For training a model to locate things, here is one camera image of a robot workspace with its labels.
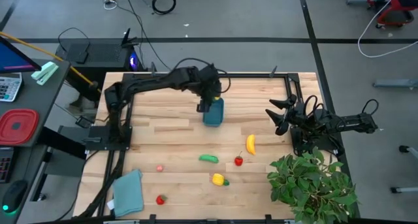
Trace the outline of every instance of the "black desk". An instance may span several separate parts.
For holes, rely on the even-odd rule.
[[[41,59],[34,59],[34,61],[41,66],[48,62],[48,60]],[[24,147],[15,148],[16,152],[18,153],[16,156],[16,163],[14,164],[10,182],[7,184],[0,184],[0,202],[3,200],[3,195],[9,188],[10,184],[16,180],[22,179],[28,181],[29,183],[29,187],[24,196],[24,200],[27,199],[29,191],[31,190],[30,188],[35,182],[35,177],[41,163],[44,161],[44,156],[46,155],[46,151],[49,146],[77,157],[86,157],[81,144],[73,142],[68,138],[65,138],[58,133],[44,127],[46,119],[48,118],[52,106],[54,105],[55,99],[57,98],[59,90],[61,89],[64,79],[70,68],[69,63],[66,61],[60,62],[55,60],[54,63],[59,65],[59,69],[47,81],[47,83],[45,83],[45,85],[38,85],[36,81],[31,78],[32,72],[23,73],[22,75],[25,85],[20,90],[17,99],[13,103],[0,102],[0,115],[3,115],[7,110],[16,108],[29,108],[36,110],[39,113],[39,123],[32,138],[24,144]],[[70,144],[71,146],[76,146],[73,149],[78,148],[78,150],[70,150]],[[0,223],[8,224],[17,222],[23,205],[21,205],[18,211],[13,215],[0,211]]]

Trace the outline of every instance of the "cucumber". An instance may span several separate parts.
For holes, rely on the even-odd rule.
[[[219,159],[217,159],[216,156],[213,155],[201,155],[199,157],[200,161],[207,161],[207,162],[211,162],[211,163],[219,163]]]

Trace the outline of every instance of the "red strawberry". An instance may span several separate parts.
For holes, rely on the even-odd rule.
[[[242,152],[240,152],[240,154],[237,157],[235,157],[234,163],[236,166],[241,166],[242,162],[244,162],[243,158],[240,157],[241,153]]]
[[[167,197],[164,195],[157,196],[157,199],[155,200],[158,205],[163,205],[165,201],[167,200]]]

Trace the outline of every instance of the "potted plant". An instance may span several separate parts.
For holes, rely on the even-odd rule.
[[[267,175],[272,185],[271,200],[290,205],[295,221],[304,224],[347,222],[357,202],[355,185],[347,174],[337,171],[343,163],[324,164],[318,148],[302,157],[282,157],[270,164],[277,172]]]

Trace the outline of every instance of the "yellow stick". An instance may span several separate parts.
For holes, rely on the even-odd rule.
[[[33,48],[34,50],[38,50],[38,51],[40,51],[40,52],[43,52],[44,54],[46,54],[46,55],[49,55],[49,56],[51,56],[51,57],[53,57],[53,58],[55,58],[55,59],[57,59],[58,61],[64,61],[62,58],[60,58],[60,57],[58,57],[57,55],[55,55],[55,54],[52,54],[52,53],[50,53],[50,52],[48,52],[48,51],[46,51],[46,50],[43,50],[42,48],[38,48],[38,47],[36,47],[36,46],[34,46],[34,45],[32,45],[32,44],[28,44],[28,43],[26,43],[26,42],[24,42],[24,41],[22,41],[22,40],[20,40],[20,39],[18,39],[18,38],[16,38],[16,37],[13,37],[13,36],[11,36],[11,35],[8,35],[8,34],[6,34],[6,33],[4,33],[4,32],[1,32],[0,31],[0,35],[1,36],[4,36],[4,37],[6,37],[6,38],[8,38],[8,39],[11,39],[11,40],[14,40],[14,41],[16,41],[16,42],[18,42],[18,43],[20,43],[20,44],[23,44],[24,46],[28,46],[28,47],[30,47],[30,48]],[[79,77],[81,77],[83,80],[85,80],[89,85],[93,85],[93,82],[92,81],[90,81],[87,77],[85,77],[82,73],[80,73],[80,72],[78,72],[78,70],[77,69],[75,69],[73,66],[70,66],[70,69],[72,70],[72,71],[74,71]]]

